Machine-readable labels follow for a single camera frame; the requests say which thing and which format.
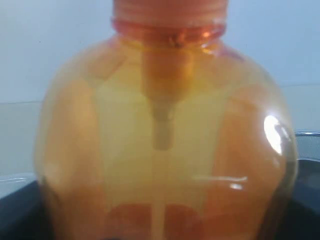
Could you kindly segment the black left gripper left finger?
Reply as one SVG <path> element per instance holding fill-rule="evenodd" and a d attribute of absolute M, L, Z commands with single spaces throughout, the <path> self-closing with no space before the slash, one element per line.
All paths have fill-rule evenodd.
<path fill-rule="evenodd" d="M 36 181 L 0 199 L 2 240 L 53 240 L 53 228 Z"/>

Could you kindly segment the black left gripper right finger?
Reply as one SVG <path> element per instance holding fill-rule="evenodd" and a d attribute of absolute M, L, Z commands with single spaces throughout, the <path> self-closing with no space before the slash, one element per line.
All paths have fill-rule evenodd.
<path fill-rule="evenodd" d="M 303 184 L 294 187 L 276 240 L 320 240 L 320 191 Z"/>

